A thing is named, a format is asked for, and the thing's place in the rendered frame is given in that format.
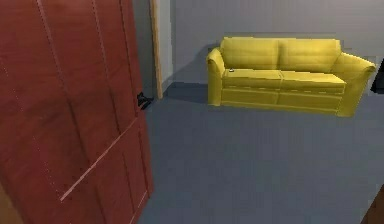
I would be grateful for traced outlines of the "yellow sofa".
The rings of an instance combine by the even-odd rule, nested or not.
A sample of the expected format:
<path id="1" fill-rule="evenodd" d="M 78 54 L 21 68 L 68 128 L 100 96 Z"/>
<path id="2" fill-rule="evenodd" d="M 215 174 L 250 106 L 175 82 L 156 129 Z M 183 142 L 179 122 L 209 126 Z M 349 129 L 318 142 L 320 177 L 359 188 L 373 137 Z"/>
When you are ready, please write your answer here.
<path id="1" fill-rule="evenodd" d="M 210 105 L 339 117 L 355 114 L 376 70 L 337 39 L 225 37 L 206 63 Z"/>

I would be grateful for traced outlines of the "brown wooden furniture corner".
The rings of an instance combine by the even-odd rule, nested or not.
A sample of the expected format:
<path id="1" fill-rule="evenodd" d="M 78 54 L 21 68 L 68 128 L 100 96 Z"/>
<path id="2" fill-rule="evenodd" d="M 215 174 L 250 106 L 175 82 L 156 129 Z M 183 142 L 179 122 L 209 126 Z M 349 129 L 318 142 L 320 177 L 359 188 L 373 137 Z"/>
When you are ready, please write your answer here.
<path id="1" fill-rule="evenodd" d="M 360 224 L 384 224 L 384 184 L 381 186 Z"/>

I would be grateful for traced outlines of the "black furniture piece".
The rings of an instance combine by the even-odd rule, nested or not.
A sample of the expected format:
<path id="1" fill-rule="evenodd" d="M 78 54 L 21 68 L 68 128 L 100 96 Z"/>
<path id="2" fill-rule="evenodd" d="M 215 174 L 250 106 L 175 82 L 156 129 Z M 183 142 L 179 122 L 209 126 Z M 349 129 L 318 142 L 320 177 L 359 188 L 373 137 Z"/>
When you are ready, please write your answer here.
<path id="1" fill-rule="evenodd" d="M 377 94 L 384 94 L 384 59 L 380 64 L 378 73 L 375 76 L 370 90 Z"/>

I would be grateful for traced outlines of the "red-brown wooden room door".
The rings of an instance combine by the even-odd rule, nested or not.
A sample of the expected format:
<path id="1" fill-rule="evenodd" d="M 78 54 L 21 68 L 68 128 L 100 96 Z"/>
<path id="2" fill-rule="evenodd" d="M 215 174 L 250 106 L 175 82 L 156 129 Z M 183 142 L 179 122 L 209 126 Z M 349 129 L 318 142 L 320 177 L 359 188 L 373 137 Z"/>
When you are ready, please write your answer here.
<path id="1" fill-rule="evenodd" d="M 0 224 L 137 224 L 152 190 L 132 0 L 0 0 Z"/>

